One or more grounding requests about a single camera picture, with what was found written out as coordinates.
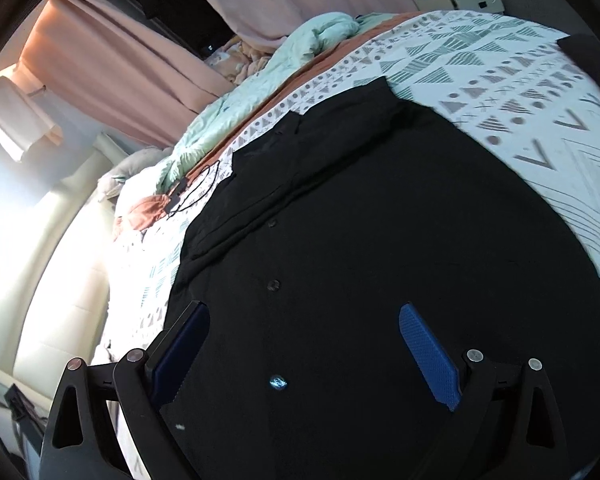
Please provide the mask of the black button-up shirt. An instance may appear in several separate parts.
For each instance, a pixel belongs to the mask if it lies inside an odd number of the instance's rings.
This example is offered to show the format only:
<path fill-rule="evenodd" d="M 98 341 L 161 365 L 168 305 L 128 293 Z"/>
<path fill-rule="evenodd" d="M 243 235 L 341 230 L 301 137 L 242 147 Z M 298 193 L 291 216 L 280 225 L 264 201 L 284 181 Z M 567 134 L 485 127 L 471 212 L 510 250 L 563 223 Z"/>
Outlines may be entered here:
<path fill-rule="evenodd" d="M 600 479 L 600 276 L 562 218 L 480 144 L 382 79 L 238 150 L 189 225 L 166 318 L 209 333 L 175 401 L 204 479 Z M 524 466 L 521 395 L 436 445 L 454 412 L 401 334 L 411 304 L 453 358 L 542 363 L 565 463 Z"/>

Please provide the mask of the cream padded headboard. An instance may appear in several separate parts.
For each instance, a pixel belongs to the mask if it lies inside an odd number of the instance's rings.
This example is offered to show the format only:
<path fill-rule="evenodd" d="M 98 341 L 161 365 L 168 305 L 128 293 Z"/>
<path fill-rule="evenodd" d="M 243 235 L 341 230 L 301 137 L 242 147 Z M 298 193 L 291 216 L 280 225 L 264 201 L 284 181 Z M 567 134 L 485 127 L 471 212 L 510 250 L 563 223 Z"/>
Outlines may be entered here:
<path fill-rule="evenodd" d="M 99 134 L 87 160 L 24 216 L 15 259 L 0 269 L 0 403 L 17 386 L 49 411 L 66 363 L 93 357 L 107 316 L 114 223 L 114 207 L 95 188 L 125 156 Z"/>

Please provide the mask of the orange garment on bed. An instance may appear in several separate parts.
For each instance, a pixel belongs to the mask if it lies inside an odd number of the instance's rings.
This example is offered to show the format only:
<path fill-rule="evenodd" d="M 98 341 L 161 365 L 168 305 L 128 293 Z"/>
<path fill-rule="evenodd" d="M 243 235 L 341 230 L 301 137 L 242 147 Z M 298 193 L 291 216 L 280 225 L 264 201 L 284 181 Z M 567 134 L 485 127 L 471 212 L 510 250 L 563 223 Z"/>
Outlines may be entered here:
<path fill-rule="evenodd" d="M 117 218 L 114 226 L 120 232 L 145 231 L 165 217 L 179 202 L 178 195 L 151 195 Z"/>

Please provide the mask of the beige pillow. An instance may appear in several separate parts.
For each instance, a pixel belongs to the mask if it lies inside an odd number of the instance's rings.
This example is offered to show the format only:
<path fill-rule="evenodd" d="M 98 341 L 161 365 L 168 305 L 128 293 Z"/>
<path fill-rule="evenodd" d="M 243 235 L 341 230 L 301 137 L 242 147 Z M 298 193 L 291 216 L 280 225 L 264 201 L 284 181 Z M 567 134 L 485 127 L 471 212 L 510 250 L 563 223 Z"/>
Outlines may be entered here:
<path fill-rule="evenodd" d="M 98 179 L 96 200 L 112 200 L 120 194 L 125 182 L 147 167 L 158 164 L 169 156 L 173 148 L 143 148 L 119 162 Z"/>

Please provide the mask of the hanging cream cloth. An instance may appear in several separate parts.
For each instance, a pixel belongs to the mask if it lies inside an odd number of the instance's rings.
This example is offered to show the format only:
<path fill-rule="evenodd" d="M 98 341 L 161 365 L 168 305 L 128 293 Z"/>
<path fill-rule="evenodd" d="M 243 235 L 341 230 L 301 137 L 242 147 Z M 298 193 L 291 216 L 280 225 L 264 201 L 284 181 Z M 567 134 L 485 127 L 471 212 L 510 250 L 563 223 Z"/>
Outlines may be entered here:
<path fill-rule="evenodd" d="M 42 139 L 61 145 L 64 140 L 61 126 L 10 79 L 0 77 L 1 147 L 12 160 L 20 162 Z"/>

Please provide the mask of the patterned white bedspread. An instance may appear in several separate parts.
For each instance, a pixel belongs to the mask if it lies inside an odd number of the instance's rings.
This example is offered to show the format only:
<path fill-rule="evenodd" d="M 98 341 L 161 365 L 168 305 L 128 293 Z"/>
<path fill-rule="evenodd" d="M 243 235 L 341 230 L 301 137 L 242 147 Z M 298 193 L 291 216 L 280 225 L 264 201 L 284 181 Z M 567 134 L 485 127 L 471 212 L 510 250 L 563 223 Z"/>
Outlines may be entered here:
<path fill-rule="evenodd" d="M 166 318 L 189 225 L 230 176 L 234 154 L 287 114 L 302 115 L 327 99 L 382 79 L 399 99 L 428 107 L 513 170 L 581 243 L 600 276 L 600 87 L 557 41 L 559 30 L 504 15 L 436 11 L 395 18 L 367 38 L 314 60 L 278 96 L 235 127 L 182 179 L 220 163 L 210 191 L 193 207 L 145 231 L 118 231 L 107 328 L 115 354 L 147 344 Z M 121 217 L 151 192 L 155 167 L 125 187 Z M 460 372 L 462 400 L 451 429 L 434 448 L 452 450 L 483 430 L 495 398 L 521 395 L 515 444 L 524 466 L 558 468 L 566 437 L 542 363 L 495 363 L 479 350 L 449 355 Z"/>

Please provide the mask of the left pink curtain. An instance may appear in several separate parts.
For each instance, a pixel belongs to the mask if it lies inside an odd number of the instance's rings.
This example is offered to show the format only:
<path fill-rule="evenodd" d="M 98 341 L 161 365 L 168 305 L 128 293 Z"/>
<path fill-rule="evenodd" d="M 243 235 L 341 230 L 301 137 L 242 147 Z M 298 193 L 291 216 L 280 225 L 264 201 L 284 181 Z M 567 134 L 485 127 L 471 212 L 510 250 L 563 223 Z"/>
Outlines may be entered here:
<path fill-rule="evenodd" d="M 20 62 L 82 113 L 159 148 L 178 142 L 208 105 L 234 88 L 106 0 L 48 0 Z"/>

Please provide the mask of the pink plush blanket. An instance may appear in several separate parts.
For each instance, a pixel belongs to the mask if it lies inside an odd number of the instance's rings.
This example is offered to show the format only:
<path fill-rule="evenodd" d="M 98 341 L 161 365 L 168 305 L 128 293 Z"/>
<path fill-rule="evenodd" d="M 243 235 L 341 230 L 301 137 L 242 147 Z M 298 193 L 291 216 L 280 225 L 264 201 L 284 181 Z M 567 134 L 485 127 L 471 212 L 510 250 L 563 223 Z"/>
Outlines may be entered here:
<path fill-rule="evenodd" d="M 234 36 L 204 62 L 229 82 L 239 86 L 248 77 L 264 70 L 271 58 L 271 53 L 251 47 L 239 36 Z"/>

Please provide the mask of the mint green duvet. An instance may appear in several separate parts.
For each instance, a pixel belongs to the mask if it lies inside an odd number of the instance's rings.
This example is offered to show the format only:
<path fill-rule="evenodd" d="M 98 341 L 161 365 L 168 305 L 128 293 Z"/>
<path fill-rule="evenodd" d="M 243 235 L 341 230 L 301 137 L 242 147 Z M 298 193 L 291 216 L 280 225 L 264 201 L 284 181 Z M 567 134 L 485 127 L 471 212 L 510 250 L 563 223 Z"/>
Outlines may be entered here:
<path fill-rule="evenodd" d="M 285 81 L 340 42 L 360 34 L 378 15 L 354 18 L 329 12 L 302 24 L 273 53 L 263 70 L 207 106 L 187 127 L 172 154 L 159 162 L 150 187 L 164 193 L 211 152 L 235 127 L 270 98 Z"/>

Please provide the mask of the white bedside cabinet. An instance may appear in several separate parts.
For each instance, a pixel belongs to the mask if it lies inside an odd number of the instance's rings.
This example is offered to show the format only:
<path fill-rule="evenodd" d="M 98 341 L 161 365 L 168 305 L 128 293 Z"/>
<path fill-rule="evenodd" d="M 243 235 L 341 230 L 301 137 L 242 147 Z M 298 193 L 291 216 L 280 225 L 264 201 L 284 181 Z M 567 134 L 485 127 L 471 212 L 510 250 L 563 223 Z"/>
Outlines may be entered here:
<path fill-rule="evenodd" d="M 504 13 L 502 0 L 414 0 L 419 11 L 467 10 L 488 13 Z"/>

